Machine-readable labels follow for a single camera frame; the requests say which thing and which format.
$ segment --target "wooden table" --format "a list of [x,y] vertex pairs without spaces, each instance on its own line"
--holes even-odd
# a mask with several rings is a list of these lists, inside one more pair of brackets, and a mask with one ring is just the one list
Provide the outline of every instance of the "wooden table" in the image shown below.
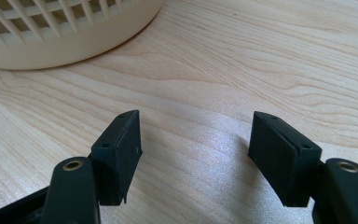
[[103,223],[311,223],[247,157],[254,111],[358,162],[358,1],[166,0],[136,37],[89,60],[0,70],[0,207],[87,156],[141,111],[129,202]]

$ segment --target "black plastic part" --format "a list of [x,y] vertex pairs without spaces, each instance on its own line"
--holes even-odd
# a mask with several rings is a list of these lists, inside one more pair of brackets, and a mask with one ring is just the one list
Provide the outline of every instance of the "black plastic part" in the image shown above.
[[313,223],[338,224],[338,218],[328,198],[329,192],[325,190],[324,173],[325,165],[320,161],[318,170],[310,179],[310,197],[315,201],[312,209]]
[[53,172],[41,224],[100,223],[92,163],[84,157],[60,162]]
[[283,120],[255,112],[249,157],[290,207],[306,207],[310,176],[317,170],[322,149]]
[[139,111],[117,116],[91,148],[100,205],[120,205],[142,155]]
[[0,209],[0,224],[39,223],[48,188],[41,189]]
[[358,164],[342,159],[326,161],[324,184],[339,223],[358,223]]

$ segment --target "metal screw hole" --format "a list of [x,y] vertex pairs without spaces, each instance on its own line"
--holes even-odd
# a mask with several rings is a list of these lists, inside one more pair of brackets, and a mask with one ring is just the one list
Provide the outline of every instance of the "metal screw hole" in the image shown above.
[[74,171],[83,165],[83,161],[69,161],[63,166],[65,171]]
[[341,170],[344,170],[346,172],[350,172],[350,173],[358,173],[358,168],[357,166],[351,164],[351,163],[348,163],[348,162],[345,162],[345,161],[340,161],[337,163],[339,168]]

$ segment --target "white plastic basket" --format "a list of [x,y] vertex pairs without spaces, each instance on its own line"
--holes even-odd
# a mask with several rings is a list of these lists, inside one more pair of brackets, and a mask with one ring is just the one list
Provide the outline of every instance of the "white plastic basket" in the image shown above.
[[46,68],[107,51],[142,30],[162,2],[0,0],[0,68]]

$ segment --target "light wood surface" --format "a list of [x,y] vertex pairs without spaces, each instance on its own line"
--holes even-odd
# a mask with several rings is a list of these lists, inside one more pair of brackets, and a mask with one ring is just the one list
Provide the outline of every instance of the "light wood surface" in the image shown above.
[[313,202],[283,207],[247,157],[253,112],[358,162],[358,1],[166,0],[103,55],[0,70],[0,207],[133,109],[144,155],[103,223],[311,223]]

